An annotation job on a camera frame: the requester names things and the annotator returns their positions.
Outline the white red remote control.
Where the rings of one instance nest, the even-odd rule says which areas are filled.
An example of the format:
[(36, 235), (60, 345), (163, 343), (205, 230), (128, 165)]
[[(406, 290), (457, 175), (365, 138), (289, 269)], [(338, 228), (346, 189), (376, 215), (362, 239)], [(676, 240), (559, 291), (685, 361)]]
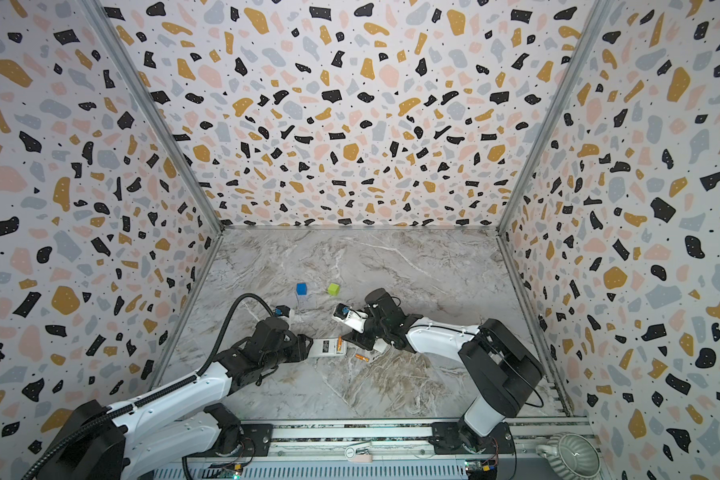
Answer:
[(315, 339), (309, 358), (342, 357), (346, 354), (347, 343), (343, 340), (344, 353), (339, 355), (336, 352), (337, 338)]

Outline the white battery cover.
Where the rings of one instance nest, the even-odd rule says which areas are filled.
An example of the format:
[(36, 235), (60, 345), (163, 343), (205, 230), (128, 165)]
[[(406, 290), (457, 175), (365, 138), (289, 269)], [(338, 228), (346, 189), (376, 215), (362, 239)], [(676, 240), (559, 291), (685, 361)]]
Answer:
[(379, 354), (383, 354), (388, 349), (388, 344), (383, 339), (377, 339), (374, 343), (373, 350)]

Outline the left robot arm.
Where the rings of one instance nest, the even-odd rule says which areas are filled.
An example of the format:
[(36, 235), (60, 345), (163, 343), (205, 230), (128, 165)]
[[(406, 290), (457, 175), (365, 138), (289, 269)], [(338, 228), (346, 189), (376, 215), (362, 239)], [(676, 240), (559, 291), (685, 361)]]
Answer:
[(27, 479), (136, 479), (168, 462), (210, 450), (239, 426), (223, 400), (260, 385), (282, 364), (308, 358), (313, 339), (281, 317), (211, 355), (208, 364), (166, 386), (103, 406), (76, 408)]

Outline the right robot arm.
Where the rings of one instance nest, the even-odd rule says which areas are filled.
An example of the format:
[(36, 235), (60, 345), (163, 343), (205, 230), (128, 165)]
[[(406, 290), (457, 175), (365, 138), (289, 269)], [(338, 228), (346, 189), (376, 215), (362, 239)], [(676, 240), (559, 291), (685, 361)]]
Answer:
[(518, 416), (543, 378), (537, 358), (497, 319), (459, 326), (407, 314), (383, 288), (369, 293), (365, 302), (361, 309), (334, 310), (334, 319), (352, 329), (344, 341), (367, 351), (385, 344), (458, 361), (474, 383), (478, 396), (455, 423), (455, 432), (433, 434), (438, 448), (484, 451), (495, 428)]

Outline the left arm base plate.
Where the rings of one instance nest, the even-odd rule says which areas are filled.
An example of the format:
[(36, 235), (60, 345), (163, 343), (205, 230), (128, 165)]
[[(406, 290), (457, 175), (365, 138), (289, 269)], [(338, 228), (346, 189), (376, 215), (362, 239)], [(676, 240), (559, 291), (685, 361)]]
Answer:
[(224, 429), (213, 446), (191, 458), (247, 459), (266, 457), (273, 437), (274, 426), (268, 423), (244, 423)]

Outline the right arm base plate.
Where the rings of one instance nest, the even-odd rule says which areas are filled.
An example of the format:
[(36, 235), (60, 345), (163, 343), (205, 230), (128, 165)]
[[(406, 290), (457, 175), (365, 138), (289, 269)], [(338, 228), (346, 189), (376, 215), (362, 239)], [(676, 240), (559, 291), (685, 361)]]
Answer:
[(464, 422), (435, 422), (428, 442), (438, 455), (493, 455), (514, 451), (513, 437), (506, 422), (497, 424), (489, 434), (480, 435)]

